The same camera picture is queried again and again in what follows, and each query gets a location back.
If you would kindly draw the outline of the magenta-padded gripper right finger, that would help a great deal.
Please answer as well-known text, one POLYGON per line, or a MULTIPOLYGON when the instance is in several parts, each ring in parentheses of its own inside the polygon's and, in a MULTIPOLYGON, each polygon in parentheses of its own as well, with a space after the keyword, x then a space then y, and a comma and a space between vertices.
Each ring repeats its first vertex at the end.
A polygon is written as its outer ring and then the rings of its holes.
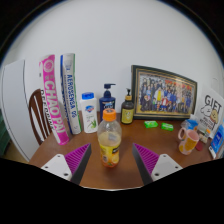
POLYGON ((132 154, 135 158, 144 185, 182 169, 182 167, 169 155, 158 155, 148 148, 136 143, 132 146, 132 154))

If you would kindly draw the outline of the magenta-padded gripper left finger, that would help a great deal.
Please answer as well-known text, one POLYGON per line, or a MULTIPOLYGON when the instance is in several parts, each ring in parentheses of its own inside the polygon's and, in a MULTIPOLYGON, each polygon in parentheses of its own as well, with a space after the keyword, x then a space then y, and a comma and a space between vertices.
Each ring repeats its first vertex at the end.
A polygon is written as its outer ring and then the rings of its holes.
POLYGON ((90 155, 91 144, 88 143, 66 155, 56 154, 42 169, 79 185, 90 155))

